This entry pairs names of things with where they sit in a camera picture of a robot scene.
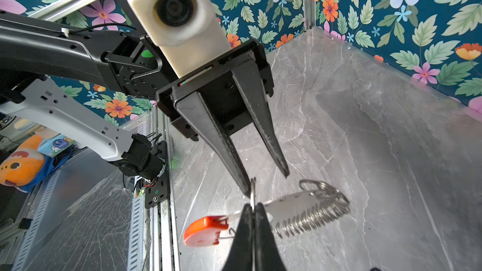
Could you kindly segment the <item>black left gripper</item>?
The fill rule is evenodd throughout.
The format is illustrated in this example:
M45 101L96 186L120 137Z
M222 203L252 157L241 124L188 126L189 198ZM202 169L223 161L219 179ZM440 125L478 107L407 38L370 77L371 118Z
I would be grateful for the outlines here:
M266 99L273 93L274 82L264 45L251 38L159 89L156 101L171 125L185 138L197 141L201 137L217 153L242 194L249 196L250 179L226 130L231 135L252 122L276 166L287 178L289 167L275 135Z

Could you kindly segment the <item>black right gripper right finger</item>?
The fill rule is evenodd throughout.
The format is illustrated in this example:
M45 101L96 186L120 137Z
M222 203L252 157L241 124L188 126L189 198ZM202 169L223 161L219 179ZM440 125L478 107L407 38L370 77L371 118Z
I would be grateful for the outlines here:
M262 203L257 203L254 209L254 263L257 271L287 271Z

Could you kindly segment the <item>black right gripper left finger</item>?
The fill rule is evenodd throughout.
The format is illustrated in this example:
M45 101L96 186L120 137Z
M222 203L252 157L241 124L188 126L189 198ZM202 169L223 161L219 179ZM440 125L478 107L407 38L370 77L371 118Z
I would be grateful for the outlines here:
M253 217L251 205L246 204L242 210L230 252L222 268L223 271L251 271L253 269Z

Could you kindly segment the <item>metal keyring holder red handle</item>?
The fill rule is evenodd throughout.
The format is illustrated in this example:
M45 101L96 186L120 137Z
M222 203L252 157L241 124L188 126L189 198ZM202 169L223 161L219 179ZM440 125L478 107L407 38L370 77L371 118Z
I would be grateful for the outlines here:
M350 213L349 199L337 188L324 182L302 179L301 191L264 204L269 226L276 237L293 237L334 222ZM218 245L223 231L233 238L241 211L231 215L206 216L193 222L183 234L189 247Z

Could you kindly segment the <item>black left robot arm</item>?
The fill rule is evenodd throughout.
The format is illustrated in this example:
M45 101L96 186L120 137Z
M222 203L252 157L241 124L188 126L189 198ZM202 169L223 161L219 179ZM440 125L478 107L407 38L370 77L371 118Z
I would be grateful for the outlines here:
M1 12L1 113L62 133L128 177L154 181L166 164L157 139L121 129L155 107L183 136L205 141L243 194L251 187L231 137L249 124L288 176L267 103L273 93L255 39L176 75L150 37L124 23L76 28Z

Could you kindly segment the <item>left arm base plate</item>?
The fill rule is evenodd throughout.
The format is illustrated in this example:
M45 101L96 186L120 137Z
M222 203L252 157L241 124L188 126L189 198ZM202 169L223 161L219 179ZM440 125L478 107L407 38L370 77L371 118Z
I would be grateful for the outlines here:
M157 144L148 164L149 170L156 176L144 188L146 209L154 208L170 195L168 162L168 144L161 141Z

